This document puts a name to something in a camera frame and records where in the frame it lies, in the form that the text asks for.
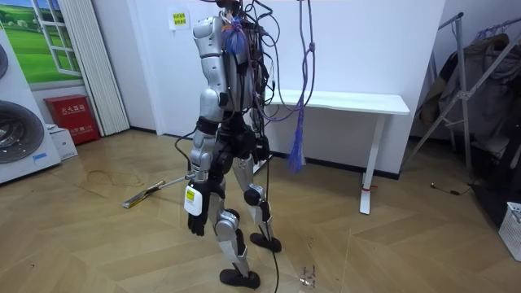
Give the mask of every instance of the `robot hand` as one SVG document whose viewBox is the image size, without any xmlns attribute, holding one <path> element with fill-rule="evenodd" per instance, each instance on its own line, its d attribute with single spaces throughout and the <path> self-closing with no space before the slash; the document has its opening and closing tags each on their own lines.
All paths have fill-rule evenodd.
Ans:
<svg viewBox="0 0 521 293">
<path fill-rule="evenodd" d="M 188 183 L 188 187 L 186 188 L 185 195 L 185 209 L 186 203 L 189 202 L 195 203 L 198 202 L 197 199 L 194 198 L 194 192 L 199 192 L 202 198 L 201 213 L 197 216 L 194 216 L 191 211 L 188 214 L 188 228 L 192 231 L 192 234 L 196 234 L 197 236 L 204 236 L 204 225 L 206 225 L 206 221 L 208 220 L 208 207 L 210 204 L 210 195 L 211 193 L 218 194 L 222 199 L 225 198 L 225 192 L 221 188 L 220 184 L 207 180 L 206 182 L 197 183 L 193 180 L 190 180 Z"/>
</svg>

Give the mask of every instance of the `yellow sticker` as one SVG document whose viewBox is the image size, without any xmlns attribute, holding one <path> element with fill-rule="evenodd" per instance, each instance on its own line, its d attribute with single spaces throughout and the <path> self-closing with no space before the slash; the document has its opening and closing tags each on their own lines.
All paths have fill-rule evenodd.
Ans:
<svg viewBox="0 0 521 293">
<path fill-rule="evenodd" d="M 175 25 L 186 24 L 186 16 L 184 13 L 174 13 L 173 14 L 173 22 Z"/>
<path fill-rule="evenodd" d="M 194 201 L 194 191 L 192 190 L 187 190 L 186 191 L 186 198 L 191 200 L 191 201 Z"/>
</svg>

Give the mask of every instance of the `humanoid robot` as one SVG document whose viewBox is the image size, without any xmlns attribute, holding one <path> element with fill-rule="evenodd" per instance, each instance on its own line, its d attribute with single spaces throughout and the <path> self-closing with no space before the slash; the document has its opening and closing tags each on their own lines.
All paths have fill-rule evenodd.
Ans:
<svg viewBox="0 0 521 293">
<path fill-rule="evenodd" d="M 193 234 L 203 236 L 205 224 L 211 223 L 222 251 L 234 266 L 234 269 L 221 271 L 221 282 L 255 289 L 261 280 L 247 262 L 247 246 L 239 228 L 240 215 L 225 208 L 224 176 L 234 170 L 247 207 L 260 227 L 260 234 L 250 235 L 251 241 L 273 252 L 281 251 L 282 245 L 271 228 L 265 190 L 252 180 L 254 164 L 269 156 L 268 139 L 261 131 L 264 121 L 256 111 L 264 106 L 268 73 L 261 62 L 264 55 L 261 42 L 250 42 L 260 39 L 258 33 L 262 29 L 258 24 L 242 23 L 248 41 L 245 50 L 235 53 L 224 50 L 226 40 L 221 31 L 226 25 L 219 15 L 200 20 L 193 28 L 208 88 L 200 95 L 199 120 L 190 153 L 192 178 L 186 187 L 185 209 L 189 212 L 188 227 Z M 248 109 L 251 109 L 252 126 L 246 125 L 243 119 Z"/>
</svg>

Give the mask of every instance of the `washing machine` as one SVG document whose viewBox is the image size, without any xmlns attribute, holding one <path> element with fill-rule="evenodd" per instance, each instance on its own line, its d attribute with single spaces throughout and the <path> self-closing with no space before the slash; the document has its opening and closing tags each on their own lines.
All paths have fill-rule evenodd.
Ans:
<svg viewBox="0 0 521 293">
<path fill-rule="evenodd" d="M 0 183 L 59 162 L 42 114 L 0 24 Z"/>
</svg>

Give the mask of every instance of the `red box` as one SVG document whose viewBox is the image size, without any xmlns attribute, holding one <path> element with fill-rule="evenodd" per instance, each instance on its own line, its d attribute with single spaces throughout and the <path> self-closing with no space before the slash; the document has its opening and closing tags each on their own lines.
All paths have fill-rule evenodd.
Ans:
<svg viewBox="0 0 521 293">
<path fill-rule="evenodd" d="M 59 127 L 69 130 L 74 144 L 99 139 L 98 127 L 86 96 L 75 94 L 44 100 L 53 121 Z"/>
</svg>

